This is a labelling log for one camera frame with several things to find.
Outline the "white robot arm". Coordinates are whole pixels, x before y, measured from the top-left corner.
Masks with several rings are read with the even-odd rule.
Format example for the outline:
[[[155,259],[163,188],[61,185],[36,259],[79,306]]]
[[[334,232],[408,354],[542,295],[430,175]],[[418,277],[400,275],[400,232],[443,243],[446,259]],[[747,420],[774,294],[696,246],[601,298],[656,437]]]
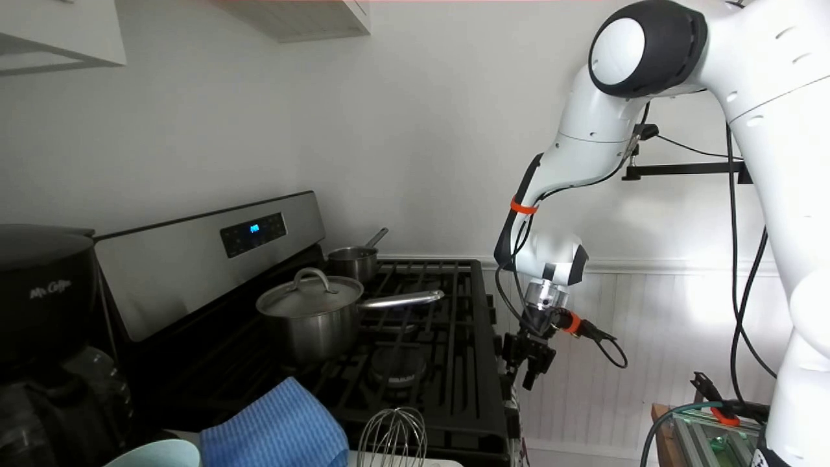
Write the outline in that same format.
[[[730,129],[785,294],[792,332],[754,464],[830,467],[830,0],[632,0],[609,14],[516,188],[495,263],[562,282],[579,246],[536,234],[536,208],[613,177],[655,101],[678,132]]]

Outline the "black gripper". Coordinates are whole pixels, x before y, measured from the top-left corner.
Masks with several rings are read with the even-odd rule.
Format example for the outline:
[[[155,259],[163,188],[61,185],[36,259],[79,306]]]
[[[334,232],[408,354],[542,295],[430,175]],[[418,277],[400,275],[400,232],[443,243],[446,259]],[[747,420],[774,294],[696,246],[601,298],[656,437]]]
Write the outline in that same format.
[[[509,382],[516,382],[518,365],[526,364],[521,387],[531,389],[534,382],[551,369],[555,350],[548,339],[555,336],[555,320],[551,312],[526,306],[518,316],[518,329],[505,336],[501,356],[505,364]]]

